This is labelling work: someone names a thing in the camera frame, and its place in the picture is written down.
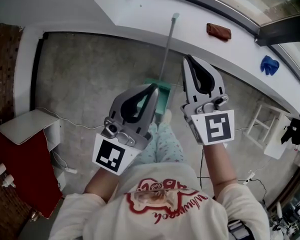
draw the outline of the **white t-shirt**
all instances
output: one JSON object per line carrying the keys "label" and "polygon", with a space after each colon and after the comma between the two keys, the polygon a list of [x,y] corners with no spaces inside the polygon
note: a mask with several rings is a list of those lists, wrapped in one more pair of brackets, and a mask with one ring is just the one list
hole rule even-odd
{"label": "white t-shirt", "polygon": [[108,204],[95,194],[68,195],[49,239],[228,240],[233,220],[255,240],[270,239],[267,215],[248,187],[228,185],[215,201],[189,165],[142,164],[122,175]]}

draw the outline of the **leg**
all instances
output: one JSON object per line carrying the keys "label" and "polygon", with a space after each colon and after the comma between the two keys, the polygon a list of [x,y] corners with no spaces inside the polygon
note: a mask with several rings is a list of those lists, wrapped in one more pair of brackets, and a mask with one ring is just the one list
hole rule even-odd
{"label": "leg", "polygon": [[187,163],[186,156],[170,127],[171,112],[167,109],[158,128],[156,162]]}
{"label": "leg", "polygon": [[138,166],[144,164],[153,164],[156,163],[156,151],[157,151],[157,139],[158,139],[158,127],[152,122],[149,126],[149,132],[152,134],[152,140],[142,151],[137,155],[135,160],[132,162],[130,166]]}

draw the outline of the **concrete floor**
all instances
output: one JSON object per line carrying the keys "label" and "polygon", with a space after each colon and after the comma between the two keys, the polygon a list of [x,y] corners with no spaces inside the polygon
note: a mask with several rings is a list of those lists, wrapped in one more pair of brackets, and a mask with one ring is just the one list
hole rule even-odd
{"label": "concrete floor", "polygon": [[[45,107],[76,124],[95,127],[103,124],[114,98],[126,89],[140,85],[145,78],[159,77],[164,49],[161,47],[114,37],[53,33],[44,41],[36,81],[36,106]],[[202,147],[197,145],[191,130],[184,121],[180,106],[186,95],[182,85],[182,54],[171,51],[166,62],[163,81],[175,84],[169,107],[172,111],[171,127],[180,141],[191,166],[200,174]],[[259,91],[238,79],[220,72],[229,95],[229,108],[234,110],[235,128],[245,128],[257,108],[257,101],[264,100],[277,105]],[[266,121],[269,115],[264,113]],[[259,126],[253,131],[259,135]],[[90,178],[97,171],[91,162],[97,130],[88,130],[61,121],[61,143],[56,152],[68,166],[78,169],[78,174],[66,172],[67,186],[63,193],[82,193]],[[256,170],[255,179],[266,187],[267,205],[278,196],[293,176],[297,166],[293,164],[295,151],[286,149],[281,159],[263,154],[255,144],[235,132],[235,140],[228,143],[227,150],[238,179],[246,179],[250,170]],[[202,176],[208,176],[205,161]],[[209,179],[202,179],[203,190],[213,196]],[[258,182],[248,187],[258,200],[265,190]]]}

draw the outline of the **brick wall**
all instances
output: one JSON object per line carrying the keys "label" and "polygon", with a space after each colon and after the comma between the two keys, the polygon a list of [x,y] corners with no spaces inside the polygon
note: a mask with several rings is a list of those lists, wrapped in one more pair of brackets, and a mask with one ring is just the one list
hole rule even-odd
{"label": "brick wall", "polygon": [[[14,118],[14,74],[22,31],[17,26],[0,24],[0,122]],[[16,194],[13,187],[1,187],[0,176],[0,239],[17,239],[31,208]]]}

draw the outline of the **mop handle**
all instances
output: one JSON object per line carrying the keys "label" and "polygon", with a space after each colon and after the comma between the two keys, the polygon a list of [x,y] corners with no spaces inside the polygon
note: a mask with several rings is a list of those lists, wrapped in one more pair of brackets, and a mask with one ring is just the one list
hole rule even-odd
{"label": "mop handle", "polygon": [[166,42],[163,63],[162,63],[162,67],[161,67],[161,71],[160,71],[160,76],[159,76],[159,80],[160,81],[161,81],[162,75],[164,73],[164,68],[165,68],[165,64],[166,64],[166,60],[167,60],[167,56],[168,56],[168,51],[169,51],[169,47],[170,47],[171,37],[172,37],[172,33],[174,32],[174,28],[175,28],[175,24],[176,24],[176,20],[177,20],[178,16],[179,16],[179,13],[174,13],[173,16],[172,16],[172,18],[171,18],[171,27],[170,27],[169,37],[168,37],[168,41]]}

